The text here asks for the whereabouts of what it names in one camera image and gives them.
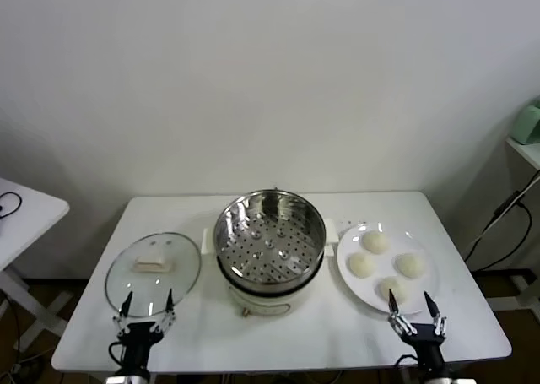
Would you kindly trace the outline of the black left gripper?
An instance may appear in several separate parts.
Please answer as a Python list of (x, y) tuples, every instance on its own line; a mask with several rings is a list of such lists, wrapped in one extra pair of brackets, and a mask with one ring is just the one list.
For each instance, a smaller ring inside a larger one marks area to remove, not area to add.
[(119, 360), (119, 374), (148, 374), (151, 348), (164, 338), (176, 320), (172, 289), (165, 303), (165, 314), (155, 322), (134, 322), (127, 325), (127, 317), (132, 302), (132, 291), (122, 302), (118, 314), (113, 317), (118, 343), (122, 351)]

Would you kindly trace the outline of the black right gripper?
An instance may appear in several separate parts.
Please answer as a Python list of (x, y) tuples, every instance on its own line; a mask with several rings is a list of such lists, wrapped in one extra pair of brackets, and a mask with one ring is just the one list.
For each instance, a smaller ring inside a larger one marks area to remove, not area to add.
[(446, 335), (447, 318), (440, 314), (439, 307), (427, 291), (424, 298), (433, 325), (414, 323), (413, 325), (401, 315), (397, 300), (391, 289), (388, 290), (389, 317), (388, 321), (394, 332), (401, 336), (401, 340), (411, 346), (416, 354), (418, 365), (423, 371), (443, 371), (446, 368), (440, 346), (444, 343)]

